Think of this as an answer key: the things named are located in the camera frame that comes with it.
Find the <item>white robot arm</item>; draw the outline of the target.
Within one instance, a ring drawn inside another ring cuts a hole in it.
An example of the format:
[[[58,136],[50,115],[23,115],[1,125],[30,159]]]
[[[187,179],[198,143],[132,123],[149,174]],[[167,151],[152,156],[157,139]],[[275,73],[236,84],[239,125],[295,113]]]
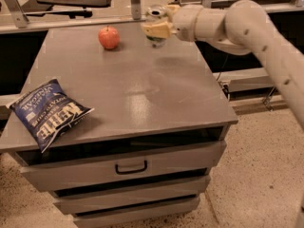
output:
[[[151,41],[175,35],[233,55],[254,54],[304,128],[304,55],[258,3],[240,0],[227,9],[155,5],[147,10],[142,31]]]

